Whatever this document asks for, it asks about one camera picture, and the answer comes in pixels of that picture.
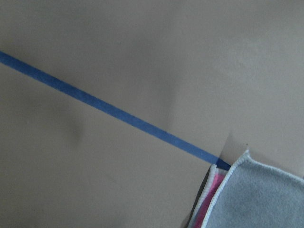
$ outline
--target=blue stripe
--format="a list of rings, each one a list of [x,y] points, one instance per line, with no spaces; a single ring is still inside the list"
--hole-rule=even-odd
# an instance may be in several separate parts
[[[153,126],[152,124],[150,124],[144,120],[141,120],[105,101],[98,99],[97,97],[94,97],[66,82],[63,82],[51,75],[48,75],[47,73],[44,73],[43,71],[38,70],[1,51],[0,51],[0,62],[21,73],[24,73],[25,75],[28,75],[46,85],[49,85],[50,87],[53,87],[54,89],[57,89],[67,95],[70,95],[79,101],[82,101],[119,120],[122,120],[127,124],[130,124],[148,134],[151,134],[173,146],[176,146],[202,160],[205,160],[206,162],[209,162],[211,164],[217,164],[217,166],[219,168],[222,168],[225,170],[228,170],[230,168],[229,164],[227,164],[220,158],[214,156],[213,154],[210,154],[197,146],[194,146],[156,126]]]

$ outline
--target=gray cloth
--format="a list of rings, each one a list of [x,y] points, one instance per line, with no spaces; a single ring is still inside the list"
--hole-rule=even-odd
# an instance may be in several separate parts
[[[202,228],[303,228],[304,181],[245,152],[214,195]]]

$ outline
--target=stack of cloths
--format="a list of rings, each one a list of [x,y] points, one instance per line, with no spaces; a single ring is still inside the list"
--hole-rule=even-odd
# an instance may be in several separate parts
[[[210,167],[187,227],[304,228],[304,180],[246,151],[229,171]]]

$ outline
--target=blue line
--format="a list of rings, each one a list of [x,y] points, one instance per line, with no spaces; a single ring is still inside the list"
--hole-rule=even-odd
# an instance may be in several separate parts
[[[11,57],[3,52],[0,51],[0,62],[21,72],[25,75],[32,77],[54,89],[57,89],[67,95],[72,96],[73,98],[82,101],[94,108],[97,108],[117,119],[120,119],[127,124],[130,124],[146,133],[149,133],[171,145],[174,145],[206,162],[211,164],[217,164],[219,168],[228,170],[230,165],[221,160],[220,158],[210,154],[197,146],[194,146],[152,124],[141,120],[105,101],[98,99],[66,82],[63,82],[47,73],[44,73],[41,70],[38,70],[14,57]]]

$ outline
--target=pink fabric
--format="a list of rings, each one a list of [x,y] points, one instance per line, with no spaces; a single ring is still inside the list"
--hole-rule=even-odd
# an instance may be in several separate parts
[[[219,185],[221,184],[221,182],[223,181],[225,175],[223,174],[215,174],[214,176],[214,179],[213,179],[213,182],[212,182],[212,185],[211,185],[211,188],[209,189],[209,192],[206,196],[206,198],[204,199],[200,209],[199,209],[199,212],[197,214],[197,218],[196,218],[196,221],[194,223],[194,228],[200,228],[201,227],[201,224],[205,218],[205,215],[206,215],[206,212],[207,212],[207,209],[209,207],[209,204],[215,194],[215,192],[217,191],[217,189],[219,188]]]

